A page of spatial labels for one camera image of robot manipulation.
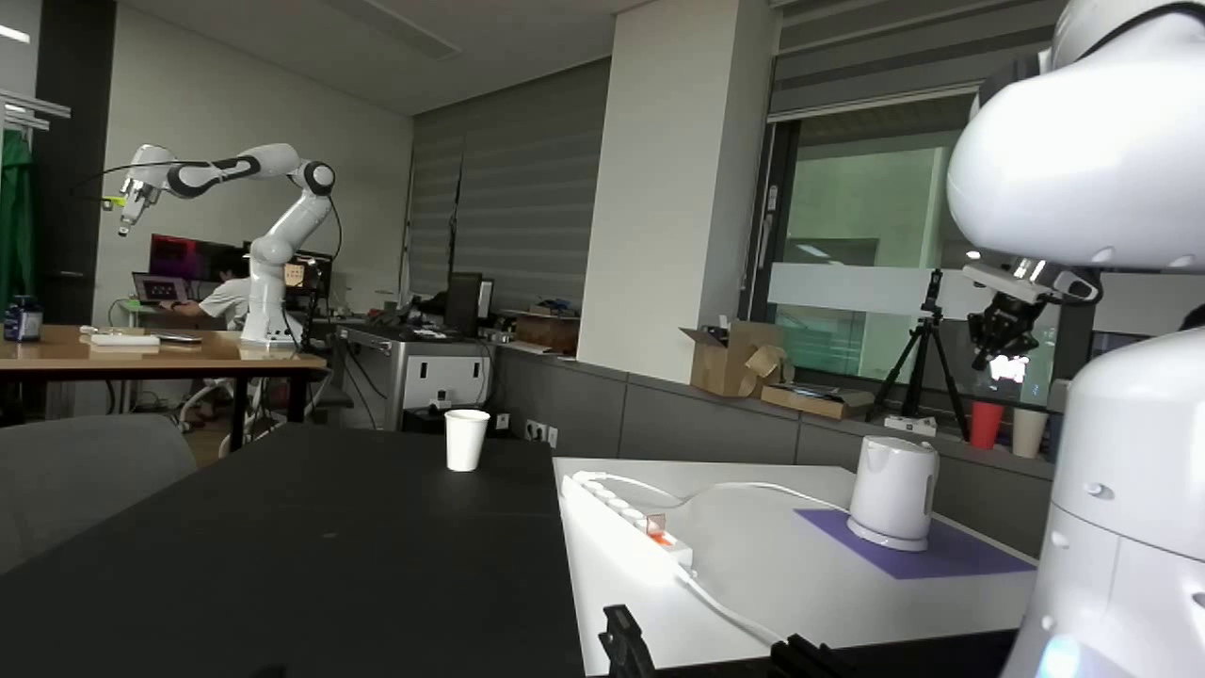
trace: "tripod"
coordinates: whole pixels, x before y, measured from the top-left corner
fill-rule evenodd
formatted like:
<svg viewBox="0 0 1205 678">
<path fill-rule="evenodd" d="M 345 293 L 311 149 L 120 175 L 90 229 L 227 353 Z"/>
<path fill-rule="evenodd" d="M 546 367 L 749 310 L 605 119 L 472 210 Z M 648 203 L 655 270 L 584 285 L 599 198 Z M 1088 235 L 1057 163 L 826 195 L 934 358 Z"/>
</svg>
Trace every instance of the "tripod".
<svg viewBox="0 0 1205 678">
<path fill-rule="evenodd" d="M 907 392 L 902 392 L 902 414 L 914 418 L 920 414 L 920 396 L 924 396 L 924 377 L 927 377 L 927 358 L 929 358 L 929 342 L 939 348 L 939 363 L 941 363 L 941 382 L 944 382 L 944 396 L 948 396 L 948 408 L 954 408 L 954 418 L 955 418 L 955 429 L 964 434 L 964 441 L 970 441 L 970 429 L 968 429 L 968 414 L 964 414 L 964 403 L 955 399 L 955 385 L 948 377 L 948 363 L 944 363 L 944 348 L 941 348 L 941 305 L 939 305 L 939 293 L 941 293 L 941 270 L 929 270 L 929 285 L 927 285 L 927 301 L 920 305 L 920 324 L 907 331 L 907 342 L 891 367 L 891 373 L 881 382 L 871 411 L 867 411 L 867 422 L 874 422 L 879 411 L 885 411 L 885 399 L 889 392 L 896 389 L 900 382 L 900 369 L 907 363 L 907 353 L 914 352 L 910 358 L 910 377 L 907 377 Z"/>
</svg>

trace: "white table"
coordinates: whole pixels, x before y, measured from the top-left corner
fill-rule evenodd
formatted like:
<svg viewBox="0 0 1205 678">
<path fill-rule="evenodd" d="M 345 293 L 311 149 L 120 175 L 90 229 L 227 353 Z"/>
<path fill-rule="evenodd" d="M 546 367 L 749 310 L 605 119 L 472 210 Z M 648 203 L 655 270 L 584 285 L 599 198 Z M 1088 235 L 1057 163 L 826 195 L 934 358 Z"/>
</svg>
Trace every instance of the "white table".
<svg viewBox="0 0 1205 678">
<path fill-rule="evenodd" d="M 767 654 L 767 648 L 724 620 L 678 581 L 635 565 L 635 559 L 620 550 L 624 541 L 616 534 L 602 534 L 589 524 L 589 515 L 563 502 L 563 477 L 574 472 L 629 473 L 678 498 L 714 481 L 774 481 L 817 498 L 803 502 L 772 491 L 710 491 L 683 507 L 665 507 L 659 495 L 605 481 L 605 491 L 620 495 L 635 507 L 665 507 L 665 526 L 693 547 L 705 589 L 724 606 L 774 635 L 799 632 L 827 648 L 862 648 L 1002 632 L 1020 625 L 1037 583 L 1033 570 L 891 581 L 799 515 L 799 507 L 852 502 L 856 473 L 843 468 L 651 461 L 558 461 L 553 468 L 589 674 L 605 674 L 610 667 L 599 632 L 605 630 L 602 606 L 615 604 L 624 604 L 640 620 L 655 667 L 756 659 Z"/>
</svg>

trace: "table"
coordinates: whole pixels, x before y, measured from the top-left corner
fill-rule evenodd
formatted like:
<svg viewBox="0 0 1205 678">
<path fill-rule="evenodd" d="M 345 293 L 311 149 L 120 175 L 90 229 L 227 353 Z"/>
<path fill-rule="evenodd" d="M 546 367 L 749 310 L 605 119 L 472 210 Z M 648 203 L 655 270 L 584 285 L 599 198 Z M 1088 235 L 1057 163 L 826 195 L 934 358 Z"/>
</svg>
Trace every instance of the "table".
<svg viewBox="0 0 1205 678">
<path fill-rule="evenodd" d="M 551 456 L 284 426 L 0 578 L 0 674 L 580 674 Z"/>
<path fill-rule="evenodd" d="M 252 377 L 289 382 L 289 422 L 306 418 L 306 385 L 326 369 L 315 353 L 250 352 L 233 331 L 187 331 L 196 348 L 158 352 L 90 348 L 74 324 L 44 324 L 41 342 L 0 342 L 0 382 L 152 382 L 233 377 L 231 452 L 241 447 L 241 418 Z"/>
<path fill-rule="evenodd" d="M 563 498 L 563 477 L 575 472 L 624 473 L 675 498 L 714 481 L 774 481 L 810 495 L 815 502 L 729 487 L 669 507 L 651 491 L 605 487 L 635 507 L 664 515 L 665 526 L 693 547 L 705 589 L 781 639 L 799 632 L 827 648 L 881 648 L 1012 632 L 1037 583 L 1033 559 L 990 547 L 970 531 L 955 534 L 1002 550 L 1018 570 L 891 581 L 807 520 L 852 502 L 856 473 L 843 468 L 655 461 L 558 461 L 553 468 L 589 674 L 605 674 L 610 659 L 599 645 L 605 618 L 599 610 L 615 604 L 631 610 L 659 669 L 756 659 L 767 654 L 767 648 L 710 614 L 669 578 L 655 578 L 648 565 L 631 570 L 635 552 L 624 550 L 624 539 L 640 541 L 643 534 L 615 534 L 590 524 L 589 511 L 575 511 Z"/>
</svg>

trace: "ceiling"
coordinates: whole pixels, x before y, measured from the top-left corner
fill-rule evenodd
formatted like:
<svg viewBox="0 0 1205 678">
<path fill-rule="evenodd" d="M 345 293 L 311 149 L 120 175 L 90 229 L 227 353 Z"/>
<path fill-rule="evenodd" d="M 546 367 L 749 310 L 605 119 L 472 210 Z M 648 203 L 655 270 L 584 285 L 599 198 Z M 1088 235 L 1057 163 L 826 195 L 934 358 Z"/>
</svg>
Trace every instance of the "ceiling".
<svg viewBox="0 0 1205 678">
<path fill-rule="evenodd" d="M 427 112 L 610 51 L 648 0 L 120 0 L 333 90 Z"/>
</svg>

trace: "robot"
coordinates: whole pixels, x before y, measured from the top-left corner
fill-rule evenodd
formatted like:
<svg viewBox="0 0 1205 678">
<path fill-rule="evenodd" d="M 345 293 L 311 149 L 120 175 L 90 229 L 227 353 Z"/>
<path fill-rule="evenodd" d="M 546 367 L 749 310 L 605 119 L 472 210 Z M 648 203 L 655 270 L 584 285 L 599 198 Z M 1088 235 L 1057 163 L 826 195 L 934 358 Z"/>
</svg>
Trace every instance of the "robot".
<svg viewBox="0 0 1205 678">
<path fill-rule="evenodd" d="M 995 279 L 988 353 L 1025 352 L 1037 305 L 1096 298 L 1078 269 L 1205 269 L 1205 5 L 1069 0 L 1053 45 L 1018 72 L 980 98 L 948 167 L 968 242 L 1027 257 Z M 1010 678 L 1205 669 L 1201 353 L 1190 329 L 1069 385 Z"/>
<path fill-rule="evenodd" d="M 178 163 L 171 149 L 142 142 L 132 154 L 132 171 L 125 175 L 120 191 L 110 198 L 110 207 L 120 210 L 117 221 L 125 237 L 163 191 L 196 198 L 208 190 L 241 176 L 289 176 L 301 190 L 297 203 L 289 203 L 289 210 L 280 215 L 276 225 L 250 250 L 252 279 L 250 318 L 241 329 L 241 342 L 252 352 L 297 348 L 301 335 L 284 310 L 284 269 L 333 210 L 333 167 L 306 163 L 289 142 L 250 147 L 218 163 Z"/>
</svg>

